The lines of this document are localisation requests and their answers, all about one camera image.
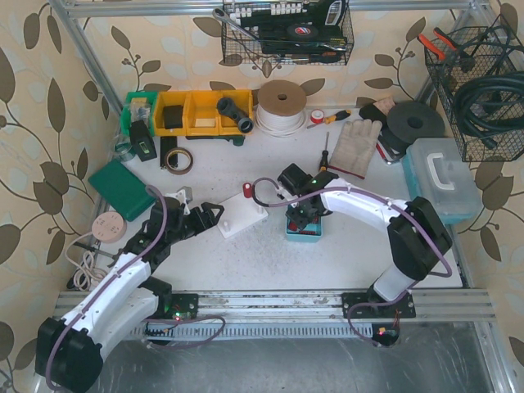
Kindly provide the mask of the large red spring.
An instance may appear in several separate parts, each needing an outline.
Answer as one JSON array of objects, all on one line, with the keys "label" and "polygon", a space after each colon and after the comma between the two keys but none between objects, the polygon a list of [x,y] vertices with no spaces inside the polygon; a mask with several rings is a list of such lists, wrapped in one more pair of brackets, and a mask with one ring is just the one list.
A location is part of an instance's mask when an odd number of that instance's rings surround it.
[{"label": "large red spring", "polygon": [[252,184],[251,183],[242,184],[242,192],[245,198],[252,198]]}]

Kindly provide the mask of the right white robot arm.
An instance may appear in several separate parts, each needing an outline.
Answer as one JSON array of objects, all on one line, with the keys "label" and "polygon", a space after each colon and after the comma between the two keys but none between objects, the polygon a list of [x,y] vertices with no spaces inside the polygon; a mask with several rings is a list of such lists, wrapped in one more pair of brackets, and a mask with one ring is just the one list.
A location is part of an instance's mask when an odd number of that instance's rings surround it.
[{"label": "right white robot arm", "polygon": [[312,176],[295,164],[281,172],[277,183],[289,205],[287,217],[299,229],[322,215],[340,213],[385,233],[392,265],[368,289],[368,302],[391,304],[429,276],[452,275],[445,258],[452,240],[429,200],[380,196],[332,172]]}]

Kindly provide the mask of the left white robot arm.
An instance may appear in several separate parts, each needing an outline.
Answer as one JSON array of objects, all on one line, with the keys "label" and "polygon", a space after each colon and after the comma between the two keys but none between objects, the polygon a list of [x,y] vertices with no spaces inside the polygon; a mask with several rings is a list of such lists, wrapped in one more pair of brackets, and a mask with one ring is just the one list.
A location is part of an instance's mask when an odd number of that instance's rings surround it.
[{"label": "left white robot arm", "polygon": [[172,245],[213,228],[222,205],[188,209],[162,197],[120,252],[112,270],[70,312],[47,318],[38,329],[35,371],[53,391],[86,392],[106,358],[132,328],[150,317],[170,318],[171,290],[152,276]]}]

